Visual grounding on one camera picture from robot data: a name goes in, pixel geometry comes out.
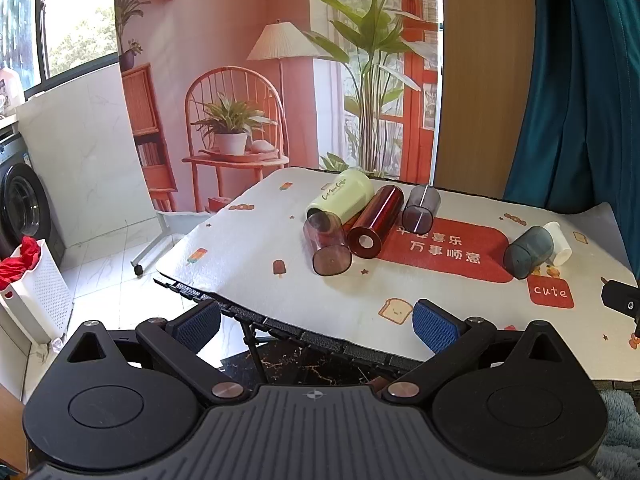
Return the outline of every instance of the white plastic basket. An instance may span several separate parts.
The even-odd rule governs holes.
[[[40,260],[20,280],[2,291],[2,299],[27,336],[39,344],[62,338],[71,316],[73,298],[44,240],[38,240]],[[13,257],[20,256],[18,247]]]

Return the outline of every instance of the orange wooden chair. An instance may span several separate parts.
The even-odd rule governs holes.
[[[263,139],[276,147],[279,158],[262,160],[257,162],[226,162],[212,160],[208,155],[198,154],[203,149],[204,143],[200,132],[191,123],[206,117],[203,104],[209,104],[218,100],[218,93],[236,101],[248,101],[264,112],[265,117],[274,121],[274,124],[262,124],[260,130],[254,130],[254,140]],[[189,143],[189,156],[183,162],[191,164],[191,176],[193,178],[193,196],[196,211],[203,211],[200,191],[198,188],[198,166],[214,166],[218,178],[218,199],[210,199],[210,202],[223,204],[228,202],[223,194],[222,171],[220,168],[236,168],[241,170],[253,170],[256,182],[263,178],[264,168],[284,168],[289,163],[289,137],[287,135],[287,120],[284,116],[282,101],[277,90],[265,76],[243,68],[241,66],[223,66],[201,75],[193,82],[184,100],[184,115],[187,126],[187,141]]]

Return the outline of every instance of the washing machine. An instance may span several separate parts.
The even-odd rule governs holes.
[[[51,221],[49,201],[31,167],[27,145],[11,128],[0,131],[0,258],[11,256],[23,236],[45,239],[57,265],[65,246]]]

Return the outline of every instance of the black marble floor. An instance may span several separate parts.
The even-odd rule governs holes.
[[[335,386],[364,384],[376,376],[367,368],[311,348],[274,341],[258,346],[262,366],[272,384]],[[250,389],[260,381],[249,351],[222,359],[226,375]]]

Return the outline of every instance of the tree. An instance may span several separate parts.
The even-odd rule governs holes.
[[[49,49],[49,72],[56,75],[117,50],[113,7],[96,9]]]

